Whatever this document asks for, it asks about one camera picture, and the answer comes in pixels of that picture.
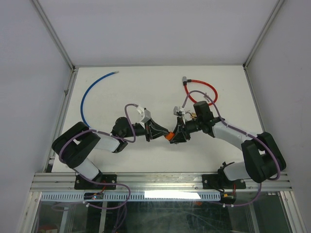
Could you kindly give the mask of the orange black padlock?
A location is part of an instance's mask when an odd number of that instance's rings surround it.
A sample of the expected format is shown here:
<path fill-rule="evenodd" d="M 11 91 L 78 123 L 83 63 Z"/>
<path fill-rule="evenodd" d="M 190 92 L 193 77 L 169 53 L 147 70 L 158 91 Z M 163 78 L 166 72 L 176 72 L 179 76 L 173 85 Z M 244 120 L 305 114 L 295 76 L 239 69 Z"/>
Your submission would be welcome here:
<path fill-rule="evenodd" d="M 174 133 L 173 133 L 173 132 L 169 132 L 169 133 L 165 136 L 165 138 L 166 138 L 168 141 L 172 140 L 172 139 L 174 138 Z"/>

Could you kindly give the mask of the red cable lock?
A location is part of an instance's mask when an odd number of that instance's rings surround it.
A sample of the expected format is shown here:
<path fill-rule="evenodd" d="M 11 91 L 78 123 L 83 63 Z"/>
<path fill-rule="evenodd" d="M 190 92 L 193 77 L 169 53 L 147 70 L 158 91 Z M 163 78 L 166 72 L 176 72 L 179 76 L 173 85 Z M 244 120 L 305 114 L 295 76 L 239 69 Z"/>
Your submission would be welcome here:
<path fill-rule="evenodd" d="M 187 79 L 186 76 L 182 77 L 182 83 L 183 83 L 183 87 L 184 87 L 185 92 L 186 92 L 187 95 L 189 94 L 189 90 L 187 88 L 187 84 L 188 83 L 199 83 L 199 84 L 203 84 L 203 85 L 207 86 L 208 88 L 210 88 L 213 91 L 213 93 L 214 93 L 214 100 L 213 100 L 213 102 L 216 102 L 218 100 L 218 92 L 217 92 L 217 90 L 212 85 L 210 85 L 209 83 L 206 83 L 206 82 L 201 81 L 201 80 Z"/>

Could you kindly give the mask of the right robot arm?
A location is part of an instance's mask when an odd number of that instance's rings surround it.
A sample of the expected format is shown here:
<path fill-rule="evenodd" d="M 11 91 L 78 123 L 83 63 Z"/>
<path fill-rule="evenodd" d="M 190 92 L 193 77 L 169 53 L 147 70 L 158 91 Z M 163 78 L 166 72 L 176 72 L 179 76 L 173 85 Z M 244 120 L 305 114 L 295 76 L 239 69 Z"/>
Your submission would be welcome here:
<path fill-rule="evenodd" d="M 202 131 L 213 138 L 221 139 L 242 151 L 243 161 L 223 163 L 218 169 L 217 182 L 223 188 L 230 187 L 236 180 L 251 179 L 257 183 L 277 180 L 286 162 L 273 136 L 268 132 L 253 135 L 232 126 L 221 117 L 215 117 L 206 101 L 193 105 L 196 116 L 185 121 L 179 108 L 175 108 L 177 124 L 166 139 L 171 144 L 184 143 L 190 135 Z"/>

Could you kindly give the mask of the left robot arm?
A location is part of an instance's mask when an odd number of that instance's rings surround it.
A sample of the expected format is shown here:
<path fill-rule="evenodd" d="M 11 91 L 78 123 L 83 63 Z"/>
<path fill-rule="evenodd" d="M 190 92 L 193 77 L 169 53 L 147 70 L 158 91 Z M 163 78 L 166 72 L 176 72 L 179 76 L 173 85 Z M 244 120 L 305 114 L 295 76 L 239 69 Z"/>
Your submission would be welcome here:
<path fill-rule="evenodd" d="M 169 134 L 152 119 L 130 125 L 128 118 L 120 117 L 109 135 L 92 131 L 85 123 L 78 122 L 52 143 L 52 150 L 62 163 L 85 177 L 85 183 L 94 189 L 102 183 L 102 172 L 87 158 L 93 149 L 119 153 L 129 144 L 126 138 L 145 136 L 150 141 Z"/>

